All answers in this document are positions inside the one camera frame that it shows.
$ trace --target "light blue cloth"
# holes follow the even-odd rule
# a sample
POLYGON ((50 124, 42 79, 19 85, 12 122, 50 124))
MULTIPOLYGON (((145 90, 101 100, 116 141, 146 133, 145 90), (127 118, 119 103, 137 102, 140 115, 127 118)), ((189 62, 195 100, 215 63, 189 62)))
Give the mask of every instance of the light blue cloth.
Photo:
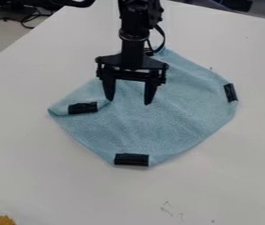
POLYGON ((153 58, 170 69, 150 105, 144 105, 144 83, 117 80, 109 102, 94 78, 49 107, 49 113, 108 163, 114 164, 118 153, 145 154, 150 166, 194 147, 232 119, 238 102, 227 100, 229 82, 168 49, 153 58), (98 112, 68 115, 69 105, 91 102, 98 102, 98 112))

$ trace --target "white tabletop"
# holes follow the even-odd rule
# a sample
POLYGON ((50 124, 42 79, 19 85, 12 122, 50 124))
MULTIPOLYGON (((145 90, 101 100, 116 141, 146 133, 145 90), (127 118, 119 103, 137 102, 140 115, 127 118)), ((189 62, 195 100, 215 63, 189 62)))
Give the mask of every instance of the white tabletop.
POLYGON ((164 6, 167 46, 235 83, 235 118, 159 166, 108 165, 47 108, 120 49, 117 4, 63 8, 0 54, 0 210, 23 225, 265 225, 265 20, 164 6))

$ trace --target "black clip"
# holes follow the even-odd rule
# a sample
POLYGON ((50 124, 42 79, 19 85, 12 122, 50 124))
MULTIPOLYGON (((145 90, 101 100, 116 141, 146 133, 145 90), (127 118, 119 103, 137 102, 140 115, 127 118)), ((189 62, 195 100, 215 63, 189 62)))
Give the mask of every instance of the black clip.
POLYGON ((228 102, 238 101, 237 93, 234 89, 233 83, 224 86, 228 102))
POLYGON ((98 104, 91 103, 77 103, 69 106, 69 115, 76 115, 82 113, 95 113, 98 111, 98 104))
POLYGON ((149 166, 149 155, 142 154, 116 154, 114 165, 149 166))

